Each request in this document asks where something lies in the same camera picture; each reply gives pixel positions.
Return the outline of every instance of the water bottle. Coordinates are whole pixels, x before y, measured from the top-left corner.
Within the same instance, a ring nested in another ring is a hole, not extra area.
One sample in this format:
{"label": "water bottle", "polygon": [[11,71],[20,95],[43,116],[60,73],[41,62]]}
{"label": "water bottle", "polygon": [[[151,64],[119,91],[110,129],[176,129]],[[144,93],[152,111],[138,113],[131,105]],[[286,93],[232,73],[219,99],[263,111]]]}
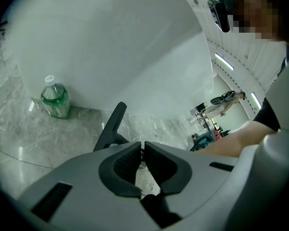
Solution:
{"label": "water bottle", "polygon": [[40,98],[47,112],[55,118],[66,119],[69,115],[69,100],[67,90],[55,83],[54,77],[45,78],[46,87]]}

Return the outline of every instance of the white ceiling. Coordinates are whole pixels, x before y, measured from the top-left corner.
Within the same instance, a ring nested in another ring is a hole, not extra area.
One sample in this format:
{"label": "white ceiling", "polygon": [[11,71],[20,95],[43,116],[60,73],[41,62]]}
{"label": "white ceiling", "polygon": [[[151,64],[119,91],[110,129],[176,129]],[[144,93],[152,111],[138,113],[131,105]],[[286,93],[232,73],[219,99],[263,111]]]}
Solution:
{"label": "white ceiling", "polygon": [[[207,5],[207,0],[187,0],[197,16],[210,50],[213,70],[234,90],[242,90],[247,99],[242,102],[246,113],[253,119],[259,108],[251,97],[254,92],[260,102],[263,101],[281,63],[286,56],[283,42],[268,42],[262,44],[247,44],[233,33],[222,32],[215,24]],[[218,53],[234,67],[230,70],[220,60]]]}

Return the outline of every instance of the green bottle label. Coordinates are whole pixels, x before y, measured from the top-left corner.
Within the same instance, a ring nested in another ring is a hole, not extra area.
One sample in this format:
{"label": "green bottle label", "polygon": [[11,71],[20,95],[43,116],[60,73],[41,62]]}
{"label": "green bottle label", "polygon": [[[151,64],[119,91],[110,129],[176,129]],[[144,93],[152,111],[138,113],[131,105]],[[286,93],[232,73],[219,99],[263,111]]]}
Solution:
{"label": "green bottle label", "polygon": [[56,99],[46,99],[41,95],[43,105],[47,112],[55,118],[67,118],[69,113],[68,92],[64,89],[62,95]]}

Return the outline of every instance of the marble floor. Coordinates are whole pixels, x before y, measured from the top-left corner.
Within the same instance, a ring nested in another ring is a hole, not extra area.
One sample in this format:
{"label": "marble floor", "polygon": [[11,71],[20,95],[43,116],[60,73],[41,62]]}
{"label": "marble floor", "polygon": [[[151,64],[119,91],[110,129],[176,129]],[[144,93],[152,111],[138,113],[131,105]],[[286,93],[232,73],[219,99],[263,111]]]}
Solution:
{"label": "marble floor", "polygon": [[[68,120],[50,117],[27,94],[7,40],[0,36],[0,188],[3,191],[17,198],[27,186],[66,160],[92,152],[110,116],[108,111],[71,107]],[[125,114],[119,128],[119,133],[129,141],[156,141],[183,150],[192,147],[191,134],[202,132],[201,125],[191,122],[191,117],[163,119],[131,114]],[[137,181],[153,188],[146,182],[148,177],[141,176]]]}

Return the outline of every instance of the fluorescent light strip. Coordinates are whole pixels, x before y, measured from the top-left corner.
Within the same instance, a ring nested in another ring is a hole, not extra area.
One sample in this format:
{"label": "fluorescent light strip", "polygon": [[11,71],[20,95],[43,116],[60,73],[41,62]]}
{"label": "fluorescent light strip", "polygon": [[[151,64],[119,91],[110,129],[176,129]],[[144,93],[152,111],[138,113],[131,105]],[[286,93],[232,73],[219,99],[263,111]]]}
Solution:
{"label": "fluorescent light strip", "polygon": [[258,105],[258,108],[259,109],[261,109],[261,105],[260,105],[260,102],[259,102],[259,100],[256,98],[256,95],[255,95],[255,93],[252,93],[251,94],[251,96],[253,97],[253,99],[255,100],[255,102],[257,103],[257,105]]}
{"label": "fluorescent light strip", "polygon": [[229,67],[232,71],[234,70],[233,67],[228,63],[226,62],[221,56],[219,56],[218,54],[215,53],[215,56],[220,59],[224,64],[227,65],[227,67]]}

